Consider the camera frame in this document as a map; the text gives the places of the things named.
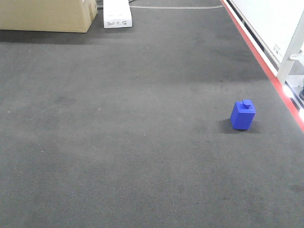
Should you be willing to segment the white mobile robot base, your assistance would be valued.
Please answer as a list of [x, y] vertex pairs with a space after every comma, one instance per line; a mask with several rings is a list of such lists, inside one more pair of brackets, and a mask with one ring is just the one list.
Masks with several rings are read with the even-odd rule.
[[232, 0], [231, 7], [272, 63], [291, 97], [304, 97], [304, 2]]

